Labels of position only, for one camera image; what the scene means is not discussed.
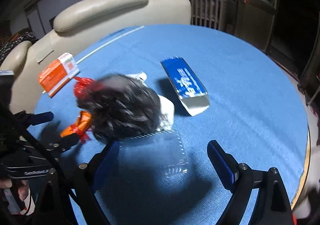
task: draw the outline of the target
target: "orange and white box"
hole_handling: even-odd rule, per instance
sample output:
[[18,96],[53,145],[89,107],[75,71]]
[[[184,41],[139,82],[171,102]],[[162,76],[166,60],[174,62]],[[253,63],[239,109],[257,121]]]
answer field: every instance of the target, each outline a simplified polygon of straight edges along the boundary
[[52,97],[79,72],[73,55],[64,53],[39,74],[39,84]]

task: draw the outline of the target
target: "red plastic bag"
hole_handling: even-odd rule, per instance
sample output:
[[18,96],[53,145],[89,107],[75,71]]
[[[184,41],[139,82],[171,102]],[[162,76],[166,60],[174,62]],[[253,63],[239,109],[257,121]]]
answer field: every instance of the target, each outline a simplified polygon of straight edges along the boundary
[[77,81],[73,88],[73,93],[75,97],[77,99],[85,97],[85,94],[82,93],[83,89],[90,85],[92,82],[94,82],[94,80],[91,78],[78,76],[75,76],[74,79]]

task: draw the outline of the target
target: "orange candy wrapper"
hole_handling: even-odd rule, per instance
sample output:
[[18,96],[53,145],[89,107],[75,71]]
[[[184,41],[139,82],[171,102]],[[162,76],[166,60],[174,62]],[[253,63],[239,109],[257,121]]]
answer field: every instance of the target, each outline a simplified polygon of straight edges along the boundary
[[90,113],[81,111],[80,116],[76,119],[76,122],[65,128],[65,130],[60,133],[60,136],[65,137],[76,133],[79,135],[81,143],[84,143],[86,140],[90,139],[85,132],[91,126],[91,120]]

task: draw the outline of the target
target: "beige leather sofa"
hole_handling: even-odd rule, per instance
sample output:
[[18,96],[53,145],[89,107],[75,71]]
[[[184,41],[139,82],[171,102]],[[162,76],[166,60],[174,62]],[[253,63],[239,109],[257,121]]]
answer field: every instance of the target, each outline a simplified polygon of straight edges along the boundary
[[13,49],[0,70],[13,70],[10,109],[33,112],[42,94],[38,75],[49,63],[69,52],[77,55],[100,38],[124,27],[153,24],[190,24],[189,0],[83,0],[62,11],[53,30],[31,46]]

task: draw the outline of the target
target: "blue table surface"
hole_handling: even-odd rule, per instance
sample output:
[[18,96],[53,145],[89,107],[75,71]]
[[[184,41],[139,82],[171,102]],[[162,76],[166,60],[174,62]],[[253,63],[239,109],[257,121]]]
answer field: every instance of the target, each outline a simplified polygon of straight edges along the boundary
[[[106,36],[75,58],[82,58],[107,41],[127,33],[126,28]],[[181,56],[207,88],[211,106],[191,117],[170,85],[160,61]],[[277,167],[289,200],[297,191],[305,161],[308,122],[293,85],[265,54],[229,34],[190,25],[146,26],[98,50],[79,64],[80,77],[101,78],[110,73],[148,75],[146,84],[175,105],[173,128],[179,132],[189,158],[186,174],[154,179],[111,176],[96,197],[111,224],[215,224],[231,193],[226,191],[207,157],[215,139],[240,163],[253,169]],[[54,120],[30,127],[40,141],[56,139],[75,122],[72,80],[53,98],[42,95],[36,113],[52,111]],[[67,175],[88,162],[104,144],[94,139],[62,154]],[[242,224],[247,224],[257,196],[253,190]],[[79,224],[85,224],[73,203]]]

